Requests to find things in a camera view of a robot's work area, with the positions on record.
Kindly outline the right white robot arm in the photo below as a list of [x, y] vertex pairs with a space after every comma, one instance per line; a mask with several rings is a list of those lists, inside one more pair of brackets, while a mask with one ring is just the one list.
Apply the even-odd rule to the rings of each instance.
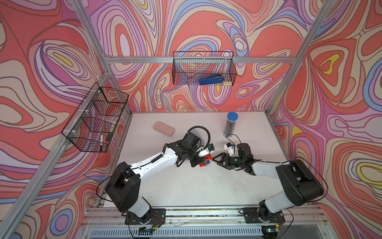
[[217, 165], [227, 170], [243, 170], [253, 176], [278, 179], [283, 190], [259, 203], [258, 213], [262, 220], [324, 194], [324, 188], [305, 164], [298, 159], [287, 162], [268, 162], [255, 159], [247, 143], [237, 145], [237, 156], [221, 153], [212, 158]]

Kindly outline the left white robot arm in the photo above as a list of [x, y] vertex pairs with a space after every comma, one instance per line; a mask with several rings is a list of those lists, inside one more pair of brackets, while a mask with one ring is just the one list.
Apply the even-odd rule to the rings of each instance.
[[207, 147], [189, 146], [182, 141], [165, 144], [162, 152], [138, 163], [120, 163], [108, 180], [105, 191], [120, 212], [130, 212], [142, 219], [150, 217], [152, 207], [139, 196], [141, 183], [162, 171], [189, 160], [192, 167], [201, 164], [214, 152], [213, 144]]

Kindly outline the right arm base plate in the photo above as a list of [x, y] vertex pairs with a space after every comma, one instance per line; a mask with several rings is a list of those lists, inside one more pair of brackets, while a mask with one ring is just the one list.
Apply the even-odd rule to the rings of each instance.
[[282, 211], [271, 213], [264, 207], [242, 208], [241, 212], [247, 224], [284, 224], [285, 217]]

